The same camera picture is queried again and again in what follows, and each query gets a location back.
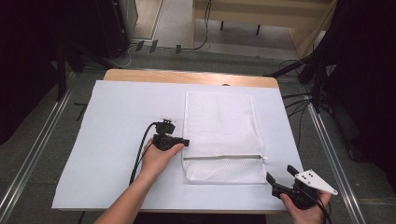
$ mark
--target gray floor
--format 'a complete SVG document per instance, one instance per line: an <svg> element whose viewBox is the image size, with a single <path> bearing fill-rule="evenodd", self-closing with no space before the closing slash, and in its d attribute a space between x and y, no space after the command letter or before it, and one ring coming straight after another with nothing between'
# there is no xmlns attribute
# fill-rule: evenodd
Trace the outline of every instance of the gray floor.
<svg viewBox="0 0 396 224"><path fill-rule="evenodd" d="M160 34L160 30L162 29L160 25L161 23L159 23L156 35ZM221 48L216 48L214 51L182 51L180 54L175 54L175 51L172 49L157 49L155 52L149 53L149 47L143 47L138 52L134 51L134 49L130 50L132 59L125 53L115 60L115 62L127 64L131 60L131 63L125 67L127 69L202 71L246 76L269 75L278 70L283 60L293 59L288 53L290 51L290 41L287 34L282 33L281 29L280 31L274 31L274 34L278 34L277 32L281 35L278 39L283 39L285 42L283 47L271 45L268 48L274 49L274 54L271 54L272 51L269 50L265 51L265 54L258 55L251 51L252 48L245 47L238 49L237 55L229 50L221 51ZM159 41L159 44L162 41L163 43L166 41L170 43L171 40L164 38ZM8 223L78 223L80 212L61 212L51 210L50 207L57 181L62 174L62 170L78 134L80 121L76 121L76 119L82 107L74 105L74 103L89 102L94 81L103 78L105 71L100 65L88 62L84 73L76 74L77 82L73 86L67 105L50 135L43 153L8 219ZM297 82L295 76L296 74L292 72L278 79L282 94L303 91L302 86ZM17 175L36 137L39 135L41 127L44 125L54 106L56 94L57 90L54 88L28 118L26 118L12 138L0 146L1 195L7 191L7 187ZM285 105L299 99L301 98L289 99L285 101ZM340 133L336 121L325 111L322 111L320 116L332 140L338 159L342 163L347 180L360 202L366 223L394 223L396 218L394 213L396 208L395 193L389 186L384 173L370 162L357 163L352 161L348 156L347 143ZM319 175L329 181L331 185L337 188L339 183L337 183L332 174L331 166L318 138L318 132L310 113L308 110L304 112L301 128L299 128L300 117L301 113L291 117L290 127L293 130L296 141L298 134L301 133L299 154L304 168L314 169ZM99 215L100 213L88 212L82 223L92 223ZM342 195L332 198L332 221L333 223L353 223L345 205L345 197ZM287 214L268 215L267 223L291 223L291 221Z"/></svg>

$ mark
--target mesh bag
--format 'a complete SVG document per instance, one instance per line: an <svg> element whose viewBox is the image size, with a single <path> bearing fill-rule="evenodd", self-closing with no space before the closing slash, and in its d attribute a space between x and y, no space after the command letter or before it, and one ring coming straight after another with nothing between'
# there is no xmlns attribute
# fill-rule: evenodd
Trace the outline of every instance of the mesh bag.
<svg viewBox="0 0 396 224"><path fill-rule="evenodd" d="M186 177L197 183L265 183L263 142L249 95L187 92L182 151Z"/></svg>

